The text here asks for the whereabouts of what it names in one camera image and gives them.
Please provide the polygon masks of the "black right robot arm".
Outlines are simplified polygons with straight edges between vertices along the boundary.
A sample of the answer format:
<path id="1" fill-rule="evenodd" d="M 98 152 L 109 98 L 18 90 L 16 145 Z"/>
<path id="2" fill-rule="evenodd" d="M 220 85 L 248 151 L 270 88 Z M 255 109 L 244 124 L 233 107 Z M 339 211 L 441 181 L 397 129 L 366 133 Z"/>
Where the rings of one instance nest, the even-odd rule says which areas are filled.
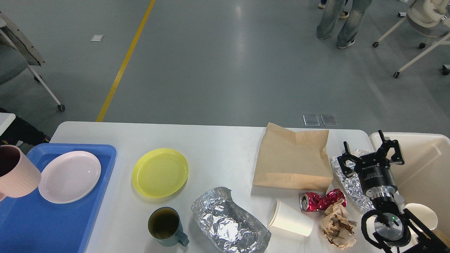
<path id="1" fill-rule="evenodd" d="M 411 231 L 418 234 L 418 243 L 408 253 L 448 253 L 449 248 L 421 220 L 407 208 L 401 210 L 394 194 L 398 191 L 391 163 L 404 165 L 398 140 L 386 139 L 379 130 L 381 146 L 374 153 L 357 157 L 344 142 L 345 152 L 337 158 L 343 174 L 350 178 L 357 175 L 362 193 L 369 197 L 374 208 L 361 219 L 365 239 L 386 253 L 392 247 L 400 248 L 411 241 Z"/>

